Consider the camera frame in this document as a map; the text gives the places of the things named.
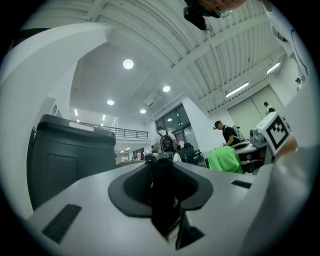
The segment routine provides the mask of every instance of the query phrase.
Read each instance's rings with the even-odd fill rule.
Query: man in black cap
[[[222,124],[221,121],[216,121],[214,123],[214,127],[218,130],[222,130],[222,135],[225,139],[226,144],[224,146],[233,146],[240,143],[240,139],[238,139],[237,134],[234,129],[231,127]]]

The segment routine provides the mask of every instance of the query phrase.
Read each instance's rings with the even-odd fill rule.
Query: backpack
[[[236,137],[240,142],[244,142],[246,140],[245,137],[242,135],[242,133],[239,131],[240,127],[234,125],[231,128],[234,130],[234,132],[236,134],[236,136],[233,136],[233,137]]]
[[[158,134],[161,136],[160,139],[160,146],[162,148],[163,152],[172,152],[175,151],[175,144],[173,139],[168,135],[162,135],[160,132],[158,132]]]

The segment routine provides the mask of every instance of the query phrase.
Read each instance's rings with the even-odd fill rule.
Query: black cap
[[[218,124],[221,124],[221,121],[216,121],[215,123],[214,123],[214,127],[217,129],[218,128]]]

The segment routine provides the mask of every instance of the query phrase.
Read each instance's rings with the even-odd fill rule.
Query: door
[[[280,103],[279,99],[275,95],[274,91],[267,86],[263,88],[261,91],[257,92],[255,95],[251,96],[253,103],[255,104],[256,108],[258,109],[262,119],[264,119],[266,115],[266,107],[264,105],[265,102],[268,102],[276,111],[283,115],[284,107]]]
[[[240,127],[239,130],[245,139],[250,138],[250,130],[256,128],[263,119],[251,98],[228,109],[228,113],[233,123]]]

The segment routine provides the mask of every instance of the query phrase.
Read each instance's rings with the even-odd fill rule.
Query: ceiling
[[[116,116],[112,115],[105,115],[104,121],[102,120],[103,114],[97,113],[97,112],[92,112],[86,109],[80,109],[80,108],[75,108],[77,110],[78,116],[75,115],[74,108],[70,108],[70,119],[72,121],[77,121],[79,120],[81,123],[86,123],[86,124],[92,124],[92,125],[97,125],[100,126],[103,124],[103,126],[111,127],[114,124],[115,119],[117,118]]]
[[[132,69],[124,68],[127,59],[133,60]],[[78,61],[70,107],[143,122],[181,93],[171,77],[163,77],[157,68],[134,52],[107,42]],[[168,93],[162,90],[167,85],[171,87]],[[152,107],[147,107],[144,101],[152,92],[158,97]],[[113,100],[114,105],[108,105],[108,100]]]
[[[115,26],[108,43],[78,62],[70,99],[72,107],[112,116],[145,121],[181,93],[208,116],[273,76],[266,70],[285,55],[259,1],[248,0],[225,19],[206,17],[211,34],[184,19],[185,6],[183,0],[51,0],[25,28],[64,21]],[[123,68],[127,58],[133,69]],[[245,82],[246,89],[226,99]],[[167,94],[165,84],[172,89]],[[162,101],[141,115],[151,92]],[[112,107],[109,98],[115,99]]]

